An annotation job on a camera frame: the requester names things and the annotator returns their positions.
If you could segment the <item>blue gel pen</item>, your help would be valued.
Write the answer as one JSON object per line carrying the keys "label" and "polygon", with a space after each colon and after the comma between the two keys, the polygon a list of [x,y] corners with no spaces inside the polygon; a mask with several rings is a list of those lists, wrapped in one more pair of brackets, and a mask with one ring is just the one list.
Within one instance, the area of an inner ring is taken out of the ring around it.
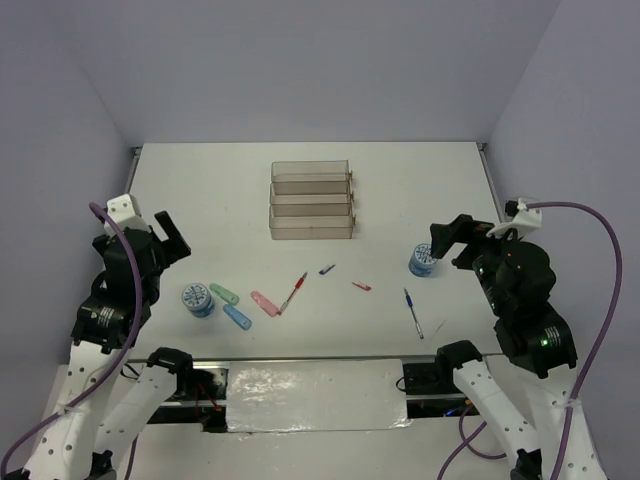
{"label": "blue gel pen", "polygon": [[409,293],[409,291],[408,291],[408,289],[407,289],[406,287],[405,287],[405,288],[403,288],[403,291],[404,291],[405,300],[406,300],[407,306],[408,306],[408,308],[409,308],[409,311],[410,311],[410,313],[411,313],[412,320],[413,320],[413,322],[414,322],[414,326],[415,326],[415,329],[416,329],[416,331],[417,331],[417,334],[418,334],[418,336],[419,336],[419,338],[420,338],[421,340],[424,340],[424,338],[425,338],[425,337],[424,337],[424,333],[423,333],[422,327],[421,327],[421,325],[420,325],[420,323],[419,323],[419,320],[418,320],[418,318],[417,318],[417,315],[416,315],[416,312],[415,312],[415,308],[414,308],[413,300],[412,300],[412,298],[411,298],[411,296],[410,296],[410,293]]}

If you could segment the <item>red pen cap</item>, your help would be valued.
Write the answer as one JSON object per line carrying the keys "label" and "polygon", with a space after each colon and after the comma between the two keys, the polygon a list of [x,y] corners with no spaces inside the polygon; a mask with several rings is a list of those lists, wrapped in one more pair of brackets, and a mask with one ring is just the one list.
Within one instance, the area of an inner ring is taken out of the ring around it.
{"label": "red pen cap", "polygon": [[370,285],[365,284],[365,283],[362,283],[362,282],[351,282],[351,283],[352,283],[352,285],[354,285],[355,287],[357,287],[357,288],[359,288],[359,289],[361,289],[363,291],[369,292],[369,291],[372,290],[372,287]]}

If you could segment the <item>blue pen cap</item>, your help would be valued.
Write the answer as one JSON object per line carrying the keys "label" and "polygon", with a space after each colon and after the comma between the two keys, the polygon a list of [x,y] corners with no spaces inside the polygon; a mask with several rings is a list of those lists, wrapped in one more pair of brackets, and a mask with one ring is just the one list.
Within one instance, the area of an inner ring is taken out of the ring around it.
{"label": "blue pen cap", "polygon": [[319,270],[319,275],[326,275],[329,271],[331,271],[334,267],[336,266],[336,264],[329,264],[326,265],[324,268],[322,268],[321,270]]}

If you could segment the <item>red gel pen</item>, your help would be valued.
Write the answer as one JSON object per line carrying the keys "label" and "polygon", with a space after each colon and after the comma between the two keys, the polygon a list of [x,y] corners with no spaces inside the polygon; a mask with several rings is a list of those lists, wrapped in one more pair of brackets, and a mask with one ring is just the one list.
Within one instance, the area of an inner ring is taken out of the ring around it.
{"label": "red gel pen", "polygon": [[297,292],[300,290],[301,286],[303,285],[307,275],[308,275],[308,271],[304,272],[301,275],[301,277],[296,281],[296,283],[295,283],[295,285],[293,287],[293,290],[291,291],[289,296],[286,298],[286,300],[280,306],[280,308],[278,310],[278,315],[282,315],[285,312],[285,310],[287,309],[287,307],[289,306],[289,304],[291,303],[291,301],[293,300],[293,298],[295,297],[295,295],[297,294]]}

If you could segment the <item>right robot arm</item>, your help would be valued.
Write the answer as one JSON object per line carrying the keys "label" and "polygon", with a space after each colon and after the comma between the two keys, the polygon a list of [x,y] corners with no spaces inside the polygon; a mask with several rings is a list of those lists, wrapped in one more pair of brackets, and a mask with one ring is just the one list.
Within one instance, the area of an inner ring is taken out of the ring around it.
{"label": "right robot arm", "polygon": [[496,317],[498,344],[532,417],[519,411],[468,340],[439,348],[435,380],[471,401],[504,451],[511,478],[603,479],[583,407],[573,394],[578,381],[573,336],[549,302],[556,276],[548,254],[524,239],[540,226],[540,211],[520,206],[498,225],[461,214],[430,227],[433,257],[463,245],[452,263],[479,281]]}

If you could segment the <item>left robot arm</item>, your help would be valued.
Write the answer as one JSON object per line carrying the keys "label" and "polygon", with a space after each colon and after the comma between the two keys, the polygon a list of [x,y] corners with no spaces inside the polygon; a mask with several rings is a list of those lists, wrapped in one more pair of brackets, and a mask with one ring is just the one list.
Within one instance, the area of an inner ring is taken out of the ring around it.
{"label": "left robot arm", "polygon": [[93,241],[104,269],[77,310],[58,405],[9,448],[1,460],[4,479],[115,479],[121,464],[133,464],[138,437],[160,405],[195,389],[192,356],[160,347],[125,397],[108,406],[159,299],[162,273],[191,249],[166,211],[155,215],[167,236],[161,240],[135,211],[118,218],[113,207],[90,209],[105,227]]}

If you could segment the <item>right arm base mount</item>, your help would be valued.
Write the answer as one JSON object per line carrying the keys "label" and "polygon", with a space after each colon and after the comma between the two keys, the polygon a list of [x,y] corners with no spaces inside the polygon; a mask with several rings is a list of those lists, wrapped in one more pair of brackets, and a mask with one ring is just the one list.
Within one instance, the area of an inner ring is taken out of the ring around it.
{"label": "right arm base mount", "polygon": [[402,365],[395,383],[405,395],[409,419],[459,417],[470,403],[440,371],[434,361]]}

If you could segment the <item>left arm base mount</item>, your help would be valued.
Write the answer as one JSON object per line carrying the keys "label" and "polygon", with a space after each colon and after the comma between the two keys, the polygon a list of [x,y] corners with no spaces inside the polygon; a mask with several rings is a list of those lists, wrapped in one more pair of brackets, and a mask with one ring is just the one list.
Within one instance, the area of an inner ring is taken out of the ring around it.
{"label": "left arm base mount", "polygon": [[195,368],[182,390],[167,398],[148,424],[192,425],[205,433],[226,433],[227,373],[225,368]]}

